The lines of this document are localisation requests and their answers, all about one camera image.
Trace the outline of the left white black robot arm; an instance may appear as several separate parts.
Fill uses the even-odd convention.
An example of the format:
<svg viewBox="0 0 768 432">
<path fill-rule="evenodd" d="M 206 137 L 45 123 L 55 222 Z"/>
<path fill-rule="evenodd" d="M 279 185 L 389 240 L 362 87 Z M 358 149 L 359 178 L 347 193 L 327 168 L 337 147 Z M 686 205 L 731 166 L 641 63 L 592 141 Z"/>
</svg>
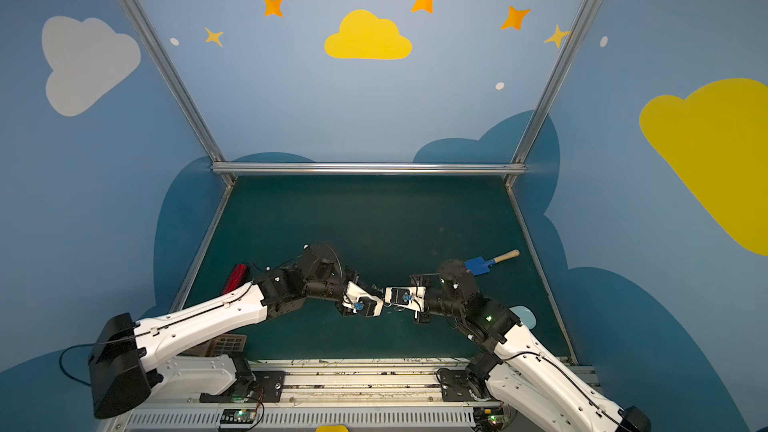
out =
<svg viewBox="0 0 768 432">
<path fill-rule="evenodd" d="M 121 415 L 159 391 L 162 363 L 204 341 L 300 309 L 309 299 L 335 303 L 343 315 L 376 317 L 382 291 L 366 286 L 326 244 L 304 247 L 295 260 L 255 276 L 231 292 L 157 317 L 110 318 L 86 344 L 93 415 Z"/>
</svg>

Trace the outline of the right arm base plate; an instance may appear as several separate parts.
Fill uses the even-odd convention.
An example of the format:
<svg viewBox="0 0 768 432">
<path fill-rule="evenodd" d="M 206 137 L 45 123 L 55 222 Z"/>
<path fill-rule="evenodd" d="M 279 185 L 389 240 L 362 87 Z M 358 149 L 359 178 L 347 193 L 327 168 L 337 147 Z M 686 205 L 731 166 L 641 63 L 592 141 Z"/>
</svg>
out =
<svg viewBox="0 0 768 432">
<path fill-rule="evenodd" d="M 435 377 L 444 402 L 487 402 L 494 398 L 485 383 L 465 369 L 440 368 Z"/>
</svg>

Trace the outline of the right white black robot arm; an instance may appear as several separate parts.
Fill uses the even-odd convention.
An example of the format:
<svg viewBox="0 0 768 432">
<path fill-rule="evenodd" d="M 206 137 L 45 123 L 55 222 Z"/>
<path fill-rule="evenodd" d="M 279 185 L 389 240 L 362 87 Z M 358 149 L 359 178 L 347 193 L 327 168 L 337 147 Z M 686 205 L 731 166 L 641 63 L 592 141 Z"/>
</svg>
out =
<svg viewBox="0 0 768 432">
<path fill-rule="evenodd" d="M 649 431 L 650 419 L 623 408 L 580 379 L 537 339 L 508 307 L 485 295 L 475 275 L 458 260 L 434 274 L 413 276 L 412 285 L 391 288 L 387 301 L 424 321 L 443 316 L 482 353 L 467 377 L 544 431 Z"/>
</svg>

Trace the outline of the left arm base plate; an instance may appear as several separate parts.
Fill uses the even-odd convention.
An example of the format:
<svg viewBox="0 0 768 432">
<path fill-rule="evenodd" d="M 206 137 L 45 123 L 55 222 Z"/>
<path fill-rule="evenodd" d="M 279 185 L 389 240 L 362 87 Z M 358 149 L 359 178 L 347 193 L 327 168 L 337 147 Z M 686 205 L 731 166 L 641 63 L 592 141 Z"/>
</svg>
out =
<svg viewBox="0 0 768 432">
<path fill-rule="evenodd" d="M 284 371 L 253 371 L 239 376 L 223 393 L 202 393 L 201 403 L 278 403 L 286 378 Z"/>
</svg>

